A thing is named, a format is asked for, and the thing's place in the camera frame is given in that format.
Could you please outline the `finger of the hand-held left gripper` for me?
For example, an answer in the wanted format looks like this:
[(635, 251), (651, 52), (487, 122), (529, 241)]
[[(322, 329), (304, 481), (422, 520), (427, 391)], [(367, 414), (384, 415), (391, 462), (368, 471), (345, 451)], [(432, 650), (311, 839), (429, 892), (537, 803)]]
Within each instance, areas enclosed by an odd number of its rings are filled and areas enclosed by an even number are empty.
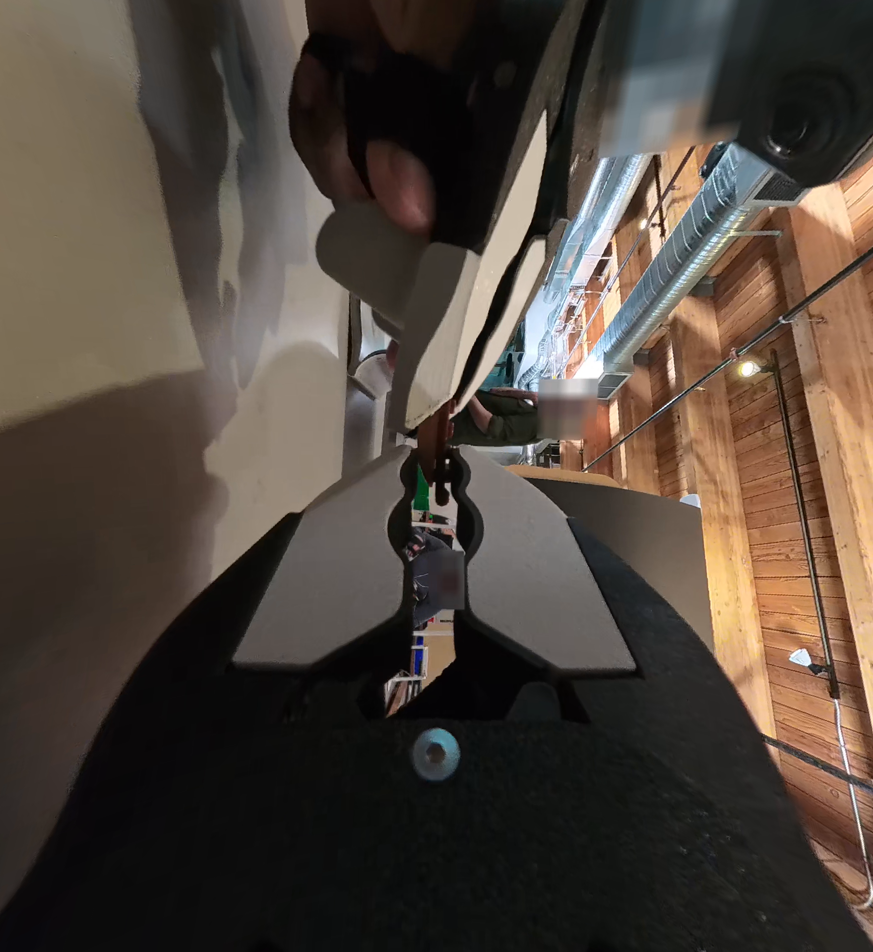
[(481, 253), (430, 244), (407, 303), (407, 428), (451, 399), (469, 399), (492, 371), (546, 260), (530, 225), (547, 152), (547, 114), (538, 125)]
[(478, 333), (481, 256), (399, 229), (371, 202), (335, 208), (315, 242), (323, 271), (398, 341), (390, 426), (417, 427), (455, 394)]

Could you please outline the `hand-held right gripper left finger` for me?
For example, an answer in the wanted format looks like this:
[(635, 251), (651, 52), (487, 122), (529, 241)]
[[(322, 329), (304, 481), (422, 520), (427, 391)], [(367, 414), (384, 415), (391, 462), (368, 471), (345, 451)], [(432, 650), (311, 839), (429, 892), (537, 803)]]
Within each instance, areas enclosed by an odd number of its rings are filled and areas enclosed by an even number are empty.
[(391, 622), (403, 607), (410, 529), (396, 446), (304, 510), (233, 656), (247, 668), (303, 670)]

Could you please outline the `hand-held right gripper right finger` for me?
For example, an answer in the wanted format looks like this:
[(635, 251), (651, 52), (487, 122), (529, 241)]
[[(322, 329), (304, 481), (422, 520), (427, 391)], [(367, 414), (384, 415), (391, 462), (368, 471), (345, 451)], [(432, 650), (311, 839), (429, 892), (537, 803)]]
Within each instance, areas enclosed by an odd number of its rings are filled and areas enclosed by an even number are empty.
[(454, 451), (469, 618), (521, 658), (581, 676), (626, 676), (635, 661), (567, 515), (475, 448)]

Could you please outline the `brown brick assembly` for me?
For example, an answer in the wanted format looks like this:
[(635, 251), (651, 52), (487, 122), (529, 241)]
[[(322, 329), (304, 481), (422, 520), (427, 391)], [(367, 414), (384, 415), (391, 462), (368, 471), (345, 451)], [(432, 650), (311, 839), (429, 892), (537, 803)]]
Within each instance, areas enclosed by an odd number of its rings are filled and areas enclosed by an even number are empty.
[(450, 461), (450, 437), (453, 432), (455, 401), (450, 400), (417, 428), (419, 468), (426, 482), (433, 487), (434, 467), (438, 458)]

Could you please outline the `grey desk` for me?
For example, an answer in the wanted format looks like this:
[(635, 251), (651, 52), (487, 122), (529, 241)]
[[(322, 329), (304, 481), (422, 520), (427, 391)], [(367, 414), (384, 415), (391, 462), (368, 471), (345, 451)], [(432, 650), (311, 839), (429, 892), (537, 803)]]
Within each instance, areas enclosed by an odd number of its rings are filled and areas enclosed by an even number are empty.
[(0, 911), (206, 585), (342, 470), (305, 2), (0, 2)]

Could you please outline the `person's left hand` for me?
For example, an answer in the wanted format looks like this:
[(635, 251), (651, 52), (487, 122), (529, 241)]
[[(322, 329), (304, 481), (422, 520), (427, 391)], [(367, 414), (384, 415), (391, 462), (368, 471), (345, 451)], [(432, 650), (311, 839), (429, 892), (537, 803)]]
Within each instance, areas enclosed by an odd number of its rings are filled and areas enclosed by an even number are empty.
[(288, 106), (292, 144), (318, 191), (335, 207), (373, 201), (399, 228), (427, 236), (434, 224), (433, 181), (419, 158), (389, 140), (371, 140), (361, 176), (348, 149), (339, 69), (329, 53), (358, 54), (371, 65), (378, 51), (374, 25), (315, 22), (296, 65)]

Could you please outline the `silver ventilation duct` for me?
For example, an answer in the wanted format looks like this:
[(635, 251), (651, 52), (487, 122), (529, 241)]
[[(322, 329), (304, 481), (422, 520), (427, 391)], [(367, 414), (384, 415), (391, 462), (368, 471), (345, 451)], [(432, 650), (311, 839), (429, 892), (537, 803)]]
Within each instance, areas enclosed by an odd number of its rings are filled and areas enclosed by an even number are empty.
[(582, 205), (567, 226), (542, 286), (526, 311), (523, 360), (516, 387), (536, 390), (539, 380), (551, 374), (549, 367), (557, 351), (557, 322), (572, 293), (585, 291), (653, 158), (652, 153), (642, 153), (599, 160)]
[(579, 367), (599, 401), (633, 375), (634, 356), (764, 209), (796, 206), (808, 188), (731, 143)]

